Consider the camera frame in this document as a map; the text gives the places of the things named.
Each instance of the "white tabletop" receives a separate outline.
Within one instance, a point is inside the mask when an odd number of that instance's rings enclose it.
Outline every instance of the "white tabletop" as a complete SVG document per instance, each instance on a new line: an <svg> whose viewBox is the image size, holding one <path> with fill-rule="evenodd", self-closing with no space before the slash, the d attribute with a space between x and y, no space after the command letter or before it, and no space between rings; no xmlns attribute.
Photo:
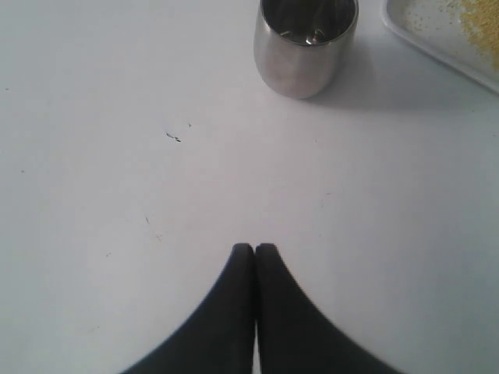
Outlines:
<svg viewBox="0 0 499 374"><path fill-rule="evenodd" d="M125 369L236 242L276 243L396 368L496 372L499 99L380 4L334 86L294 101L254 67L256 1L5 0L0 372Z"/></svg>

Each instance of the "food crumbs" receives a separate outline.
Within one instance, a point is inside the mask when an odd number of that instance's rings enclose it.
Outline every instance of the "food crumbs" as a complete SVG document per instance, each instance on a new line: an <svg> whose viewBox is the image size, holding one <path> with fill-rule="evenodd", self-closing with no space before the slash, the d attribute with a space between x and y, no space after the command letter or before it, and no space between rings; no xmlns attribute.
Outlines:
<svg viewBox="0 0 499 374"><path fill-rule="evenodd" d="M468 41L481 55L489 55L494 70L499 70L499 1L462 0L462 5L461 22Z"/></svg>

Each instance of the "cup rim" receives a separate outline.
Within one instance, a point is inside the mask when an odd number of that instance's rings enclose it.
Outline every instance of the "cup rim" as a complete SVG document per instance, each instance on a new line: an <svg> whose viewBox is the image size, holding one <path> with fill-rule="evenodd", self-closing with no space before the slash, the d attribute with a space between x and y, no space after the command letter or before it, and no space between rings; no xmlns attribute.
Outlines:
<svg viewBox="0 0 499 374"><path fill-rule="evenodd" d="M294 44L294 45L297 45L297 46L300 46L300 47L304 47L304 48L316 48L316 47L323 47L324 45L328 45L328 44L331 44L331 43L334 43L335 41L339 41L340 39L342 39L346 34L349 33L349 31L351 29L353 29L356 24L357 24L357 21L359 19L359 0L350 0L353 2L356 10L355 10L355 13L353 15L353 18L352 18L352 22L349 24L349 26L347 27L347 29L339 34L336 38L334 39L330 39L329 41L323 41L322 43L317 43L317 44L307 44L307 43L300 43L298 41L293 41L291 39L288 39L287 37L283 37L282 35L280 35L280 33L278 33L276 31L275 28L273 28L270 23L268 22L268 19L267 17L265 16L265 13L264 13L264 1L266 0L260 0L260 14L262 15L262 18L264 19L264 22L265 24L268 26L269 29L271 29L271 32L274 33L275 35L277 35L279 38L281 38L283 41L286 41L288 43L291 43L291 44Z"/></svg>

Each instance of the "dirt speck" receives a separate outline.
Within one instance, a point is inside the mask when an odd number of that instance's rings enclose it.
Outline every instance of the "dirt speck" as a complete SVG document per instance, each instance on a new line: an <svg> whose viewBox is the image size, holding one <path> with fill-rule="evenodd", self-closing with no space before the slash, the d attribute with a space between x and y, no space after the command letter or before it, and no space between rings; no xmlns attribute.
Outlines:
<svg viewBox="0 0 499 374"><path fill-rule="evenodd" d="M177 143L180 143L182 142L182 140L180 140L177 136L173 136L172 134L170 134L169 132L165 132L165 135L170 138L170 139L174 139Z"/></svg>

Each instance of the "metal cup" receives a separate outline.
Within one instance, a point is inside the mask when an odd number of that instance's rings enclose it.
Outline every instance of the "metal cup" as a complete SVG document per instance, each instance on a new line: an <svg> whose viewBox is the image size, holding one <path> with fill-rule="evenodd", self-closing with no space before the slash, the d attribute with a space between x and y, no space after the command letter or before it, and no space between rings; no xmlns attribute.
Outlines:
<svg viewBox="0 0 499 374"><path fill-rule="evenodd" d="M274 91L294 98L318 94L353 42L358 0L260 0L254 54Z"/></svg>

